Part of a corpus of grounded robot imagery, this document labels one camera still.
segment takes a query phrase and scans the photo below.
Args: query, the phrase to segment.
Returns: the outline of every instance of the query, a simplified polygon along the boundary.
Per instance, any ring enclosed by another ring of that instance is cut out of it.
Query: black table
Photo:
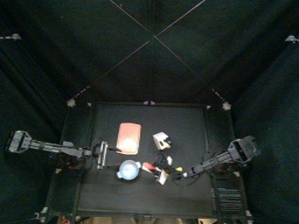
[[[221,106],[137,103],[91,103],[70,108],[61,140],[89,147],[101,138],[113,146],[119,123],[141,125],[138,153],[125,156],[109,151],[109,163],[127,159],[152,163],[157,154],[152,135],[157,132],[172,139],[172,148],[164,155],[182,168],[225,150],[233,140],[229,112]],[[198,180],[172,181],[169,177],[160,185],[153,175],[142,170],[134,180],[126,181],[117,178],[117,167],[97,170],[90,161],[89,170],[81,176],[73,171],[53,174],[46,201],[49,216],[208,218],[217,215],[208,174]]]

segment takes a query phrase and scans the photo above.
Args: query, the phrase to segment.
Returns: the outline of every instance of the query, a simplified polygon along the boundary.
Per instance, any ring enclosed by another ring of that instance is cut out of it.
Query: ceiling wire
[[[188,64],[182,61],[182,59],[174,54],[174,52],[172,51],[172,49],[166,46],[166,44],[157,38],[204,2],[205,2],[206,0],[201,0],[156,35],[153,35],[152,34],[152,31],[153,31],[153,29],[152,29],[152,21],[149,21],[149,31],[148,31],[148,29],[141,25],[141,23],[129,15],[129,13],[122,9],[122,7],[121,6],[118,6],[117,4],[115,4],[115,2],[113,1],[113,0],[109,0],[109,2],[129,16],[129,18],[138,24],[138,26],[140,27],[142,27],[142,29],[146,31],[146,32],[149,32],[149,34],[150,34],[150,38],[149,38],[149,40],[140,46],[140,47],[137,47],[136,49],[134,49],[134,51],[122,59],[122,60],[119,60],[118,61],[118,63],[102,74],[102,75],[99,75],[91,82],[90,82],[90,84],[83,88],[83,89],[81,89],[79,91],[78,91],[78,93],[77,94],[74,94],[74,96],[70,98],[71,100],[74,100],[89,88],[90,88],[90,86],[103,77],[103,76],[106,76],[107,75],[107,73],[119,65],[119,64],[122,64],[122,62],[127,59],[127,58],[130,58],[134,54],[136,54],[136,52],[150,42],[152,43],[152,40],[153,39],[156,39],[157,40],[157,42],[162,45],[162,47],[170,52],[170,54],[174,56],[174,58],[182,63],[182,65],[188,68],[188,70],[190,71],[190,73],[193,74],[193,75],[197,75],[196,73],[194,73],[194,71],[190,69],[190,67],[188,66]],[[150,10],[149,10],[149,13],[150,13],[150,15],[149,15],[149,20],[152,20],[152,8],[150,8]],[[228,103],[228,101],[220,96],[220,94],[218,94],[218,92],[213,89],[213,88],[210,88],[209,89],[212,92],[213,92],[213,94],[220,98],[220,100],[224,102],[224,103]]]
[[[200,1],[154,36],[158,37],[204,2]]]
[[[145,47],[145,45],[149,43],[149,41],[146,41],[146,42],[144,42],[126,56],[125,56],[125,58],[123,59],[121,59],[115,64],[114,64],[114,66],[111,66],[91,82],[90,82],[90,84],[85,87],[85,88],[82,88],[79,91],[78,91],[78,93],[70,98],[70,100],[74,100],[89,88],[90,88],[90,86],[103,77],[103,76],[106,76],[107,75],[107,73],[111,71],[111,70],[114,70],[114,68],[119,65],[119,64],[122,64],[134,54],[136,54],[136,52],[138,52],[138,50],[141,49],[141,48],[144,48]]]
[[[145,31],[146,28],[137,22],[137,20],[129,15],[129,13],[119,7],[113,0],[109,0],[109,2],[132,18],[132,20],[144,28]]]

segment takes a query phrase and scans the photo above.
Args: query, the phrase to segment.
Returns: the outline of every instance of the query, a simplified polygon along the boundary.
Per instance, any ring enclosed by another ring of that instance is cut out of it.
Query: black wall
[[[65,101],[17,41],[0,41],[0,223],[26,223],[43,206],[50,180],[47,157],[25,153],[6,157],[11,130],[58,142]]]
[[[233,105],[237,137],[262,154],[246,174],[246,199],[260,223],[299,223],[299,44],[289,43]]]

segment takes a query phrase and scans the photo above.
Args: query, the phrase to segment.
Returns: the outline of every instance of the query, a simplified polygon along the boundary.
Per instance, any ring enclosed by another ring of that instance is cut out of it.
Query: metal rod
[[[109,68],[106,71],[105,71],[105,73],[102,73],[102,75],[99,75],[91,82],[90,82],[90,84],[85,87],[85,88],[82,88],[79,91],[78,91],[78,93],[77,94],[74,94],[74,96],[70,98],[71,100],[73,99],[75,99],[86,90],[87,90],[87,88],[90,88],[90,86],[105,76],[105,75],[107,75],[107,73],[119,65],[119,64],[122,64],[122,62],[125,61],[125,60],[127,60],[134,54],[136,54],[136,52],[146,45],[149,43],[149,41],[146,41],[146,42],[144,42],[134,50],[133,50],[133,52],[130,52],[126,56],[125,56],[125,58],[123,59],[121,59],[117,63],[115,63],[115,65],[111,67],[111,68]]]
[[[182,61],[182,59],[174,54],[174,52],[172,51],[172,49],[165,45],[165,43],[153,35],[154,39],[157,40],[157,42],[162,45],[162,47],[169,51],[169,53],[173,55],[173,57],[184,64],[184,66],[189,69],[190,73],[193,75],[196,75],[196,73],[193,72],[193,70],[190,69],[190,67],[185,64],[185,62]]]
[[[89,85],[93,85],[105,75],[107,75],[107,73],[119,65],[119,64],[122,64],[134,54],[136,54],[136,52],[138,52],[138,50],[146,45],[149,43],[149,41],[146,41],[146,42],[144,42],[134,50],[133,50],[133,52],[130,52],[126,56],[125,56],[125,58],[123,59],[121,59],[117,63],[115,63],[115,65],[113,66],[113,67],[110,67],[109,69],[107,69],[107,71],[101,75],[101,76],[98,76],[91,82],[90,82],[90,84]]]
[[[200,1],[154,36],[160,36],[204,2]]]
[[[127,14],[127,12],[115,4],[115,2],[111,0],[109,0],[109,2],[132,18],[132,20],[144,28],[144,30],[148,31],[145,27],[137,22],[137,20]]]

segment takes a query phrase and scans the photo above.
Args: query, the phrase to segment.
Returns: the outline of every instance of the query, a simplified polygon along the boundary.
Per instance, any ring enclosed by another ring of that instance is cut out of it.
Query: metal frame
[[[103,104],[111,104],[111,105],[138,105],[141,106],[141,103],[103,103]],[[180,107],[181,105],[178,104],[165,104],[165,105],[158,105],[158,106],[169,106],[169,107]],[[202,105],[189,105],[192,107],[196,108],[201,108],[202,109],[202,114],[204,114],[204,135],[205,135],[205,155],[204,157],[208,157],[213,152],[214,149],[210,150],[209,147],[209,132],[210,132],[210,121],[212,121],[212,117],[213,114],[212,112],[206,109],[206,107],[204,107]],[[222,115],[226,117],[225,119],[228,119],[228,123],[230,123],[229,120],[229,112],[228,111],[222,111]],[[89,216],[113,216],[113,217],[130,217],[130,218],[136,218],[140,221],[144,220],[150,220],[152,218],[177,218],[177,217],[172,217],[166,214],[149,214],[149,213],[119,213],[119,212],[103,212],[103,213],[98,213],[98,212],[90,212],[90,211],[78,211],[77,210],[77,206],[78,206],[78,202],[79,202],[79,187],[81,187],[81,178],[82,176],[79,175],[75,178],[75,183],[73,183],[74,185],[74,197],[73,197],[73,201],[71,201],[71,209],[70,211],[61,212],[61,211],[53,211],[50,206],[51,206],[51,200],[54,200],[54,198],[51,197],[53,195],[53,191],[54,191],[54,180],[57,178],[55,176],[57,174],[53,174],[51,176],[51,182],[50,182],[50,189],[49,189],[49,194],[47,194],[47,199],[46,199],[46,204],[45,207],[47,207],[47,213],[45,216],[45,223],[47,223],[50,221],[50,219],[54,216],[65,216],[66,219],[69,219],[70,223],[75,223],[75,216],[79,217],[89,217]],[[217,207],[217,212],[213,214],[213,216],[205,216],[205,217],[178,217],[178,218],[185,218],[185,219],[194,219],[194,218],[217,218],[218,219],[218,223],[224,223],[226,221],[226,216],[222,216],[222,212],[220,211],[220,202],[218,202],[218,192],[217,192],[217,188],[218,188],[218,183],[220,181],[222,181],[222,176],[218,177],[217,175],[214,175],[212,172],[209,172],[209,176],[210,176],[210,187],[213,187],[213,189],[216,189],[214,194],[216,194],[216,207]],[[245,223],[244,221],[246,220],[246,214],[245,214],[245,210],[248,210],[248,206],[246,206],[246,199],[245,199],[245,191],[244,191],[244,184],[242,184],[242,177],[240,175],[240,177],[237,178],[238,181],[238,187],[240,187],[240,194],[241,194],[241,204],[244,209],[240,211],[240,213],[233,214],[233,218],[237,218],[238,220],[241,220],[241,223]]]

